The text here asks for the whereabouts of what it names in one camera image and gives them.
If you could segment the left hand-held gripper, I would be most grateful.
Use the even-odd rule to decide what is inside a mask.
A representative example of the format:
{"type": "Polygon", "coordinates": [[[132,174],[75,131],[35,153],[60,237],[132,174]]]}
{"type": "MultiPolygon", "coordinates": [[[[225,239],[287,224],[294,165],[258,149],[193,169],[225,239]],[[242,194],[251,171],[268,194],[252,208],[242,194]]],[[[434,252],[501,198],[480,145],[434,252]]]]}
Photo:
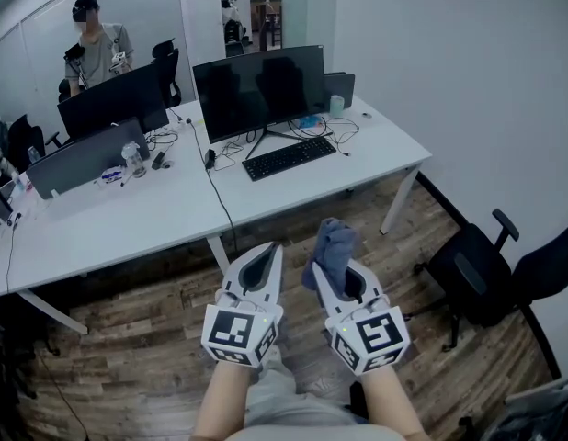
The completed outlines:
{"type": "Polygon", "coordinates": [[[259,368],[278,337],[283,246],[260,244],[230,263],[206,308],[201,344],[217,362],[259,368]],[[261,295],[260,301],[236,295],[261,295]]]}

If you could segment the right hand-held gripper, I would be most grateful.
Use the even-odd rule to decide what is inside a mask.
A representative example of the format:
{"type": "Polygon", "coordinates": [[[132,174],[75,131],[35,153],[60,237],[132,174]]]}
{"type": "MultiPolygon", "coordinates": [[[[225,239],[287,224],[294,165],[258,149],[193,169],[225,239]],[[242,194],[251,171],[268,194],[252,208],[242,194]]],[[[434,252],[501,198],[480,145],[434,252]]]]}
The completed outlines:
{"type": "Polygon", "coordinates": [[[380,282],[367,267],[349,260],[349,297],[334,285],[316,262],[312,263],[320,301],[328,318],[333,351],[358,377],[390,366],[405,354],[411,338],[398,306],[382,295],[380,282]],[[352,311],[355,299],[359,305],[352,311]]]}

